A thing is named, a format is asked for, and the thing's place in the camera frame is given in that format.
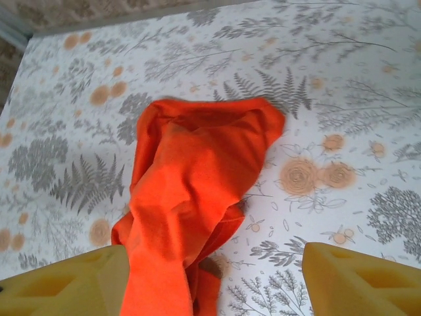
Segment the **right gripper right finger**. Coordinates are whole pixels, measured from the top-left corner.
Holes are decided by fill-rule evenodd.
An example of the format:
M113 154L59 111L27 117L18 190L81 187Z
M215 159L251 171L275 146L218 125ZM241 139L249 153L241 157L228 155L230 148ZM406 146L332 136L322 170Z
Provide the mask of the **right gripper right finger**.
M421 316L421 269L308 242L302 271L314 316Z

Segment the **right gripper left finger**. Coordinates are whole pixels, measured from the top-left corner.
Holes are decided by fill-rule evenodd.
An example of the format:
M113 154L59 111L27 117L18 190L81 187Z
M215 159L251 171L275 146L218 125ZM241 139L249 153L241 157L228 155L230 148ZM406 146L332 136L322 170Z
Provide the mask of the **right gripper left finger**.
M0 280L0 316L119 316L124 246L107 246Z

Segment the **orange t-shirt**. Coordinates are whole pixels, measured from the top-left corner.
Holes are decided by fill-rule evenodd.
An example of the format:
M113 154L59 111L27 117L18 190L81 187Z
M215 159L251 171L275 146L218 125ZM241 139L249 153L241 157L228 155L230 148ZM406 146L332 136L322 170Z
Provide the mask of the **orange t-shirt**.
M284 124L260 97L144 110L129 210L111 232L130 264L120 316L216 316L222 269L211 253L241 226L239 202Z

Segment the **floral patterned tablecloth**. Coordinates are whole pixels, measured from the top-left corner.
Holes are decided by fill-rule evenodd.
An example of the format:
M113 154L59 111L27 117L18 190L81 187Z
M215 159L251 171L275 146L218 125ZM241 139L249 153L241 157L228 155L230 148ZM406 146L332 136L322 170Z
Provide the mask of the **floral patterned tablecloth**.
M212 254L218 316L312 316L304 246L421 269L421 0L262 0L32 39L0 115L0 280L109 244L156 99L287 116Z

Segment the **aluminium corner post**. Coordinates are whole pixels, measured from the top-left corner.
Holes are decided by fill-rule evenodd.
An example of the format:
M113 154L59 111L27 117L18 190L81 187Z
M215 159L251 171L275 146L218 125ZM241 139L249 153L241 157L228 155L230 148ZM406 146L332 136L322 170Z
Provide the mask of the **aluminium corner post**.
M0 3L0 38L25 52L34 29Z

